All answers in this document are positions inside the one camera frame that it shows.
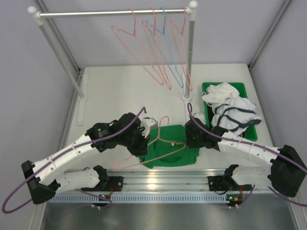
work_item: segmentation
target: white table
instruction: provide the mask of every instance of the white table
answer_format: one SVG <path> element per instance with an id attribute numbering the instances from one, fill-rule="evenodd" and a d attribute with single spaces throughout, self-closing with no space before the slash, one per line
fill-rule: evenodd
<path id="1" fill-rule="evenodd" d="M 172 90 L 164 84 L 159 85 L 140 66 L 119 66 L 119 67 L 86 67 L 85 74 L 88 75 L 88 87 L 84 125 L 77 125 L 79 103 L 77 103 L 73 115 L 72 125 L 68 138 L 68 143 L 73 142 L 86 130 L 97 122 L 111 122 L 119 119 L 124 113 L 132 112 L 137 114 L 143 106 L 146 106 L 149 117 L 157 121 L 167 115 L 170 117 L 170 125 L 182 124 L 186 122 L 184 104 L 182 101 L 182 89 L 176 83 L 171 74 Z M 263 121 L 256 126 L 258 143 L 272 145 L 268 128 L 263 117 L 260 103 L 257 98 L 255 88 L 246 64 L 199 64 L 192 66 L 193 91 L 192 105 L 193 112 L 204 113 L 204 103 L 201 99 L 203 82 L 242 82 L 245 84 L 248 98 L 257 105 L 256 113 L 263 118 Z M 125 158 L 130 153 L 121 146 L 115 149 L 106 150 L 93 158 L 76 164 L 72 169 L 83 169 L 102 165 L 106 169 Z M 121 164 L 120 167 L 138 163 L 136 157 Z M 234 157 L 226 152 L 217 152 L 212 149 L 200 149 L 197 162 L 193 165 L 182 167 L 154 167 L 155 170 L 171 171 L 197 171 L 204 169 L 225 169 L 230 164 L 243 164 L 253 166 L 251 162 Z M 139 165 L 128 171 L 148 171 L 143 165 Z"/>

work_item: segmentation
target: green basket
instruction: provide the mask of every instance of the green basket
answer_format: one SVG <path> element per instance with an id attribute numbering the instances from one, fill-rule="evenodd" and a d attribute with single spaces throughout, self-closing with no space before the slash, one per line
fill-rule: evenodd
<path id="1" fill-rule="evenodd" d="M 222 82 L 204 82 L 202 84 L 202 91 L 205 92 L 209 85 L 219 85 L 221 83 Z M 229 82 L 229 84 L 232 85 L 233 87 L 235 87 L 239 91 L 240 97 L 243 97 L 243 98 L 248 97 L 247 94 L 246 94 L 245 85 L 243 83 L 241 83 L 241 82 Z M 212 108 L 209 107 L 207 105 L 207 103 L 205 103 L 205 116 L 206 116 L 207 126 L 212 127 L 211 120 L 214 116 L 214 113 L 212 111 Z M 244 138 L 246 138 L 248 140 L 251 140 L 251 141 L 258 140 L 255 126 L 248 127 L 247 130 L 243 133 L 243 135 L 244 135 Z"/>

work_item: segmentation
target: gray floor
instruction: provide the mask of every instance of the gray floor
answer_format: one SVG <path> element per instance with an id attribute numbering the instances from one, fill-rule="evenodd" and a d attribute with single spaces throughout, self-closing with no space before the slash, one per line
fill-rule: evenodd
<path id="1" fill-rule="evenodd" d="M 81 207 L 61 219 L 77 206 L 48 204 L 41 230 L 297 229 L 289 204 L 272 195 L 253 195 L 239 210 L 210 204 L 114 204 L 100 211 Z"/>

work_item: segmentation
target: pink hanger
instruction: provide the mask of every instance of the pink hanger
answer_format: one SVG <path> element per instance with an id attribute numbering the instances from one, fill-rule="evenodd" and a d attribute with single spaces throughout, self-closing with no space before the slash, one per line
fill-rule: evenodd
<path id="1" fill-rule="evenodd" d="M 161 77 L 161 75 L 159 74 L 159 72 L 155 69 L 154 67 L 154 64 L 152 62 L 152 60 L 150 59 L 149 55 L 147 54 L 145 48 L 143 47 L 143 45 L 141 44 L 141 42 L 139 41 L 138 39 L 138 36 L 136 34 L 136 16 L 133 12 L 133 10 L 130 8 L 129 10 L 131 10 L 132 14 L 133 14 L 133 17 L 134 17 L 134 28 L 133 28 L 133 33 L 129 33 L 128 31 L 125 31 L 125 30 L 122 30 L 122 29 L 119 29 L 117 26 L 115 25 L 112 25 L 111 28 L 112 28 L 112 31 L 113 33 L 116 35 L 116 37 L 120 40 L 120 42 L 123 44 L 123 46 L 129 51 L 129 53 L 134 57 L 135 60 L 137 60 L 137 62 L 160 84 L 160 85 L 163 85 L 164 84 L 164 78 Z M 150 64 L 152 65 L 153 67 L 153 70 L 158 74 L 158 76 L 160 77 L 161 81 L 159 81 L 144 65 L 143 63 L 134 55 L 134 53 L 128 48 L 128 46 L 126 45 L 126 43 L 120 38 L 120 36 L 116 33 L 116 30 L 117 31 L 122 31 L 128 35 L 131 35 L 133 37 L 135 37 L 135 39 L 137 40 L 139 46 L 141 47 L 142 51 L 144 52 L 144 54 L 146 55 L 146 57 L 148 58 Z"/>
<path id="2" fill-rule="evenodd" d="M 168 119 L 167 124 L 169 124 L 169 117 L 168 117 L 168 116 L 162 117 L 161 120 L 160 120 L 160 122 L 159 122 L 159 129 L 158 129 L 158 136 L 157 136 L 157 138 L 154 139 L 153 141 L 151 141 L 150 143 L 148 143 L 147 146 L 153 144 L 153 143 L 154 143 L 155 141 L 157 141 L 157 140 L 161 140 L 161 141 L 163 141 L 163 142 L 168 142 L 168 143 L 174 143 L 174 144 L 176 144 L 176 145 L 184 145 L 184 146 L 183 146 L 181 149 L 178 149 L 178 150 L 176 150 L 176 151 L 170 152 L 170 153 L 165 154 L 165 155 L 163 155 L 163 156 L 156 157 L 156 158 L 154 158 L 154 159 L 151 159 L 151 160 L 148 160 L 148 161 L 143 161 L 143 162 L 140 162 L 140 163 L 137 163 L 137 164 L 133 164 L 133 165 L 130 165 L 130 166 L 127 166 L 127 167 L 123 167 L 123 168 L 120 168 L 120 169 L 115 169 L 115 166 L 119 165 L 120 163 L 123 163 L 124 161 L 128 161 L 128 160 L 132 157 L 132 155 L 131 155 L 130 157 L 128 157 L 128 158 L 126 158 L 126 159 L 123 159 L 123 160 L 121 160 L 121 161 L 115 163 L 115 164 L 113 165 L 113 167 L 112 167 L 112 171 L 113 171 L 113 172 L 121 171 L 121 170 L 128 169 L 128 168 L 131 168 L 131 167 L 140 165 L 140 164 L 146 164 L 146 163 L 148 163 L 148 162 L 155 161 L 155 160 L 157 160 L 157 159 L 160 159 L 160 158 L 169 156 L 169 155 L 171 155 L 171 154 L 174 154 L 174 153 L 176 153 L 176 152 L 179 152 L 179 151 L 183 150 L 183 149 L 186 147 L 186 143 L 184 143 L 184 142 L 175 142 L 175 141 L 164 140 L 164 139 L 160 138 L 161 122 L 162 122 L 162 120 L 163 120 L 164 118 L 166 118 L 166 117 L 167 117 L 167 119 Z"/>
<path id="3" fill-rule="evenodd" d="M 163 78 L 164 78 L 164 81 L 166 82 L 168 89 L 171 90 L 171 89 L 172 89 L 172 85 L 171 85 L 171 82 L 170 82 L 170 80 L 169 80 L 169 78 L 168 78 L 168 74 L 167 74 L 166 69 L 165 69 L 164 58 L 163 58 L 163 55 L 162 55 L 161 50 L 160 50 L 160 47 L 159 47 L 157 34 L 156 34 L 156 32 L 155 32 L 155 28 L 156 28 L 156 27 L 155 27 L 155 25 L 156 25 L 156 15 L 155 15 L 155 12 L 154 12 L 154 8 L 153 8 L 153 7 L 151 7 L 151 10 L 153 11 L 153 14 L 154 14 L 154 15 L 153 15 L 153 16 L 154 16 L 154 28 L 153 28 L 153 31 L 151 31 L 151 29 L 147 26 L 147 24 L 146 24 L 145 21 L 142 21 L 142 26 L 143 26 L 143 30 L 144 30 L 144 32 L 145 32 L 147 41 L 148 41 L 148 43 L 149 43 L 150 49 L 152 50 L 152 53 L 153 53 L 153 55 L 154 55 L 154 58 L 155 58 L 155 60 L 156 60 L 156 62 L 157 62 L 157 64 L 158 64 L 158 67 L 159 67 L 159 69 L 160 69 L 160 72 L 161 72 L 161 74 L 162 74 L 162 76 L 163 76 Z M 152 47 L 152 44 L 151 44 L 151 42 L 150 42 L 150 39 L 149 39 L 149 36 L 148 36 L 148 34 L 147 34 L 146 29 L 148 29 L 148 30 L 154 35 L 155 43 L 156 43 L 156 45 L 157 45 L 157 47 L 158 47 L 158 53 L 159 53 L 159 56 L 160 56 L 160 60 L 161 60 L 161 62 L 162 62 L 163 71 L 164 71 L 164 74 L 165 74 L 165 76 L 166 76 L 166 79 L 165 79 L 165 76 L 164 76 L 164 74 L 163 74 L 163 72 L 162 72 L 162 70 L 161 70 L 161 68 L 160 68 L 159 62 L 158 62 L 158 60 L 157 60 L 157 58 L 156 58 L 154 49 L 153 49 L 153 47 Z"/>
<path id="4" fill-rule="evenodd" d="M 181 31 L 178 29 L 177 25 L 174 23 L 174 21 L 172 19 L 171 19 L 170 22 L 171 22 L 172 34 L 173 34 L 173 38 L 174 38 L 174 41 L 175 41 L 175 46 L 176 46 L 176 50 L 177 50 L 177 53 L 178 53 L 178 56 L 179 56 L 179 61 L 180 61 L 181 67 L 182 67 L 182 71 L 183 71 L 184 75 L 186 76 L 186 79 L 189 77 L 189 80 L 190 80 L 189 89 L 190 89 L 190 91 L 192 91 L 193 90 L 192 79 L 191 79 L 191 75 L 189 74 L 188 55 L 187 55 L 187 50 L 186 50 L 185 41 L 184 41 L 184 26 L 186 24 L 187 9 L 185 7 L 183 9 L 184 9 L 184 21 L 183 21 L 183 25 L 182 25 Z M 175 38 L 175 33 L 174 33 L 174 30 L 173 30 L 173 27 L 176 28 L 176 30 L 181 35 L 181 42 L 182 42 L 182 45 L 183 45 L 184 56 L 186 57 L 185 58 L 186 59 L 186 65 L 187 65 L 187 70 L 186 71 L 184 70 L 184 67 L 183 67 L 183 62 L 182 62 L 181 54 L 179 52 L 179 48 L 178 48 L 178 45 L 177 45 L 177 40 Z"/>

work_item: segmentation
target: green cloth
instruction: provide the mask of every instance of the green cloth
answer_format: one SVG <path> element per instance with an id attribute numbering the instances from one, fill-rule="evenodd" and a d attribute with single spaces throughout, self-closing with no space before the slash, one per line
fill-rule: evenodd
<path id="1" fill-rule="evenodd" d="M 148 143 L 156 139 L 157 136 L 158 128 L 150 131 L 150 139 Z M 182 125 L 161 127 L 160 138 L 164 140 L 186 143 L 186 129 Z M 175 144 L 174 146 L 172 146 L 172 143 L 166 143 L 161 140 L 157 140 L 156 142 L 147 147 L 148 155 L 140 157 L 140 162 L 148 161 L 163 156 L 175 150 L 179 150 L 182 147 L 182 144 Z M 157 159 L 155 161 L 145 163 L 144 165 L 152 169 L 154 166 L 176 167 L 194 164 L 196 162 L 196 158 L 199 156 L 199 150 L 200 149 L 190 149 L 189 147 L 185 147 L 181 151 Z"/>

